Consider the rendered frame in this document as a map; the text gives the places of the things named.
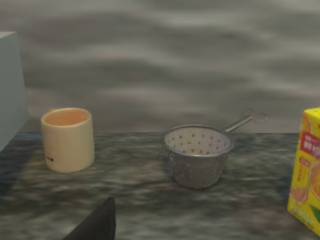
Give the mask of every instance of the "strainer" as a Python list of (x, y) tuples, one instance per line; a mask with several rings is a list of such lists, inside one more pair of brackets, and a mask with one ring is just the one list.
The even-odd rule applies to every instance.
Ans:
[(224, 130), (194, 124), (168, 130), (163, 134), (162, 144), (168, 152), (166, 159), (173, 179), (189, 189), (214, 185), (234, 147), (229, 133), (250, 121), (262, 123), (267, 119), (266, 114), (247, 109), (240, 119)]

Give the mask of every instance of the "cream mug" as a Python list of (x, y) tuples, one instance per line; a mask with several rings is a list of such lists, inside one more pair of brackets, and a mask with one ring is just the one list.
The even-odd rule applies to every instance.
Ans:
[(82, 108), (51, 108), (41, 117), (45, 162), (58, 173), (78, 172), (95, 160), (93, 123)]

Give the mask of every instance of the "gray wall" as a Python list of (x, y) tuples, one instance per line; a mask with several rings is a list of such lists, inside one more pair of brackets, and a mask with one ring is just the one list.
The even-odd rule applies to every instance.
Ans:
[(222, 128), (297, 132), (320, 105), (318, 0), (1, 0), (19, 34), (29, 112), (83, 107), (96, 131)]

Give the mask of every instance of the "white box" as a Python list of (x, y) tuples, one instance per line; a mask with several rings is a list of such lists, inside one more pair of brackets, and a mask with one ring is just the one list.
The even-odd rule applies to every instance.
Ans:
[(0, 151), (28, 118), (17, 34), (0, 32)]

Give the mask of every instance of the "juice box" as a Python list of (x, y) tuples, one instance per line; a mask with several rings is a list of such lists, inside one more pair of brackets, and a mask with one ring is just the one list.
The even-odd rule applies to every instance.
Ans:
[(301, 122), (287, 209), (320, 236), (320, 107)]

